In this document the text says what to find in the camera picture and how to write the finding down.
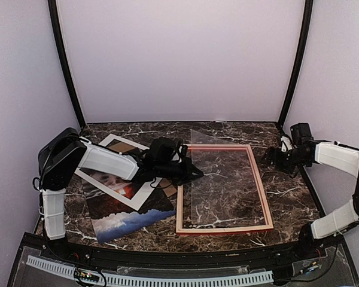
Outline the brown cardboard backing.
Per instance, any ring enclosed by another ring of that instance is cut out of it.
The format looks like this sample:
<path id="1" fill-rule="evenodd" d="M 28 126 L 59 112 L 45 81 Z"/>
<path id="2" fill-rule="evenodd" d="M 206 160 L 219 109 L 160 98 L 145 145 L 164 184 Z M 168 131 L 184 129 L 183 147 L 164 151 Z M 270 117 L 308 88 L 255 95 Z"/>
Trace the brown cardboard backing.
<path id="1" fill-rule="evenodd" d="M 109 149 L 115 152 L 139 151 L 139 148 L 124 142 L 116 142 L 111 144 Z M 159 187 L 163 189 L 167 197 L 170 197 L 177 192 L 177 189 L 173 185 L 166 187 L 167 185 L 169 185 L 169 181 L 167 179 L 162 179 L 159 183 Z"/>

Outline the clear acrylic sheet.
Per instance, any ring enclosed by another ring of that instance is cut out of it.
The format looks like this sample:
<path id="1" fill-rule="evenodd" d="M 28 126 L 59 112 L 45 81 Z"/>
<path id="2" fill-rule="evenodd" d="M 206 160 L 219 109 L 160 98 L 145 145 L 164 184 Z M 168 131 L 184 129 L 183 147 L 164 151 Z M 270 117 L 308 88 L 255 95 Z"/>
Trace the clear acrylic sheet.
<path id="1" fill-rule="evenodd" d="M 198 228 L 265 223 L 247 150 L 222 147 L 191 151 L 204 176 L 191 183 L 191 223 Z"/>

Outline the red wooden picture frame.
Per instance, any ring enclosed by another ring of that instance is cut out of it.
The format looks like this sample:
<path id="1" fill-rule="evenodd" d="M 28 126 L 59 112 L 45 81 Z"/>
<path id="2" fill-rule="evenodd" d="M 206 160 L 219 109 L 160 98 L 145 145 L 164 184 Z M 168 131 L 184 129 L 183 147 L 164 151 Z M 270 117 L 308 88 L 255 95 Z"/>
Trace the red wooden picture frame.
<path id="1" fill-rule="evenodd" d="M 204 175 L 178 187 L 177 234 L 221 236 L 273 230 L 250 145 L 193 143 L 188 150 Z"/>

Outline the white mat board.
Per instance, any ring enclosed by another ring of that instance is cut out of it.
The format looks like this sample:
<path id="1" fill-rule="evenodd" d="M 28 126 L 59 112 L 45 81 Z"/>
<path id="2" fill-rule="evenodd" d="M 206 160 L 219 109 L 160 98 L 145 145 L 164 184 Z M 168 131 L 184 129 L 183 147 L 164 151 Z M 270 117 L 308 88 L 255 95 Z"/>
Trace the white mat board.
<path id="1" fill-rule="evenodd" d="M 114 140 L 141 150 L 147 149 L 146 146 L 116 135 L 107 136 L 99 145 L 86 142 L 87 150 L 75 174 L 132 209 L 139 210 L 162 178 L 136 183 L 134 177 L 139 170 L 137 161 L 130 155 L 107 148 Z"/>

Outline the landscape photo print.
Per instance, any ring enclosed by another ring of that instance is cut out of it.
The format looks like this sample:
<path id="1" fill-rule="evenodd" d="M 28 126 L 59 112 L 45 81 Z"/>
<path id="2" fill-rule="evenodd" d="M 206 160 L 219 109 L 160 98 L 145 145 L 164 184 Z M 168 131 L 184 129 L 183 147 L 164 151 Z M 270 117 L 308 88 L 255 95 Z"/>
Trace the landscape photo print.
<path id="1" fill-rule="evenodd" d="M 134 210 L 81 180 L 93 229 L 99 243 L 128 235 L 175 214 L 175 208 L 161 189 L 155 189 L 139 210 Z"/>

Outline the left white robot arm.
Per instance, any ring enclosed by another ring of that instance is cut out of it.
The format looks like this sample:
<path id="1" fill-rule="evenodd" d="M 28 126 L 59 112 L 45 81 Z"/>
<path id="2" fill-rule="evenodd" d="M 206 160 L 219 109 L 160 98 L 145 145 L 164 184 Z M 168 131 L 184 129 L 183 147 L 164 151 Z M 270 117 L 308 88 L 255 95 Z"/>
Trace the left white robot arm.
<path id="1" fill-rule="evenodd" d="M 116 152 L 81 137 L 73 128 L 58 134 L 38 153 L 38 176 L 32 181 L 40 192 L 43 233 L 51 240 L 48 249 L 60 261 L 72 256 L 72 246 L 63 238 L 65 192 L 75 172 L 90 169 L 134 184 L 153 184 L 167 179 L 184 185 L 204 173 L 187 156 L 181 140 L 154 139 L 143 151 Z"/>

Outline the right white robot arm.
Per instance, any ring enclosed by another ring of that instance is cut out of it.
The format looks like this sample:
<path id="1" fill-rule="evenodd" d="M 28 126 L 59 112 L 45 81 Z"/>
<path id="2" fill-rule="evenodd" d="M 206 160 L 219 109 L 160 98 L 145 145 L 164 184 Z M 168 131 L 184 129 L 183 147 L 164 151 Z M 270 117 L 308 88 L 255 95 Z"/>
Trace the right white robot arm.
<path id="1" fill-rule="evenodd" d="M 297 170 L 313 170 L 308 176 L 326 215 L 301 228 L 299 241 L 293 247 L 298 259 L 307 259 L 317 244 L 329 237 L 343 235 L 351 246 L 359 243 L 359 148 L 312 138 L 292 141 L 283 137 L 280 146 L 262 151 L 260 164 L 289 176 Z"/>

